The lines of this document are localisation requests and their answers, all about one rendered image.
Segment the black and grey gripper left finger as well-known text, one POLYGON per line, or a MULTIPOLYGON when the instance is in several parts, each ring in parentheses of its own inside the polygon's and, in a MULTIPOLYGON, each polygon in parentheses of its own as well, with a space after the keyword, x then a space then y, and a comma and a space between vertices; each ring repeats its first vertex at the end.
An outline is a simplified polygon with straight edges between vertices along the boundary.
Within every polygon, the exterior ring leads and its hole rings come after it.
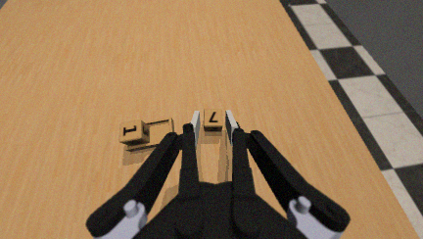
POLYGON ((127 184, 89 216, 85 225, 93 239, 132 239, 141 230, 180 150, 177 235, 201 239, 204 218, 196 157, 200 125, 200 111, 195 111, 191 122, 182 125, 182 134, 168 133, 127 184))

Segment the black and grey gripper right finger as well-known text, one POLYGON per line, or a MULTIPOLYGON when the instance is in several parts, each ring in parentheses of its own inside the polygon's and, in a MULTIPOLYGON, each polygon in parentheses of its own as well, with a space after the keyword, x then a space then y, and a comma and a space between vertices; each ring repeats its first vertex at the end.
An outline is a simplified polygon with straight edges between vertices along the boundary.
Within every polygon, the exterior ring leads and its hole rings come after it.
POLYGON ((344 208, 310 185, 260 131, 244 132, 230 110, 225 126, 233 146, 233 231, 238 239, 258 239, 261 229, 247 149, 292 224, 308 239, 341 238, 351 221, 344 208))

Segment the tan wooden cube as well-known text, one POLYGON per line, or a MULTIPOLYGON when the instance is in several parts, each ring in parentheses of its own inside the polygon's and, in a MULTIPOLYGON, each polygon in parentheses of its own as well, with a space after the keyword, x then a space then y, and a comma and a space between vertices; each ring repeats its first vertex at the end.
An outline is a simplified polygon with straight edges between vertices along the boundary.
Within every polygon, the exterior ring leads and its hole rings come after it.
POLYGON ((149 143, 150 126, 141 119, 122 122, 120 124, 119 142, 128 146, 149 143))
POLYGON ((222 128, 222 109, 204 109, 204 131, 221 132, 222 128))

